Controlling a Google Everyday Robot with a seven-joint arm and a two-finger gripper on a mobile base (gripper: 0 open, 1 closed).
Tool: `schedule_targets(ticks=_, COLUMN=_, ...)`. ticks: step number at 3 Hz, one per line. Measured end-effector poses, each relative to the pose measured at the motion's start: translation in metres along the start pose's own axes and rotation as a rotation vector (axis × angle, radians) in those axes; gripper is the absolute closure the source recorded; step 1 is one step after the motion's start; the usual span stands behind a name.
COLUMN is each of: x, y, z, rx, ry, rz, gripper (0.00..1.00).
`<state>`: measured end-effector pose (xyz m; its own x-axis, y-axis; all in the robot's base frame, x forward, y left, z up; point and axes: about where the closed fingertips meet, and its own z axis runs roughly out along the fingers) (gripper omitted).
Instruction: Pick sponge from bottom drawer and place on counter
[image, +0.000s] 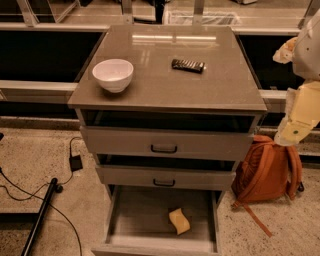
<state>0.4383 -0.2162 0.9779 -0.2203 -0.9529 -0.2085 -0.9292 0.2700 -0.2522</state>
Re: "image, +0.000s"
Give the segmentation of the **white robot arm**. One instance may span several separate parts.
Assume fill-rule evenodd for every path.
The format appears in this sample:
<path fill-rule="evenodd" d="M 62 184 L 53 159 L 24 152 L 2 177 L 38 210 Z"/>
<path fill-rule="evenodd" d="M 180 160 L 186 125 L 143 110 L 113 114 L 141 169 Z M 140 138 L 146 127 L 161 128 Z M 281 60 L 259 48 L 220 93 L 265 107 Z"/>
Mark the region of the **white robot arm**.
<path fill-rule="evenodd" d="M 304 79 L 286 93 L 285 117 L 274 137 L 276 144 L 298 144 L 320 123 L 320 10 L 297 37 L 286 41 L 273 55 L 278 63 L 292 63 L 295 75 Z"/>

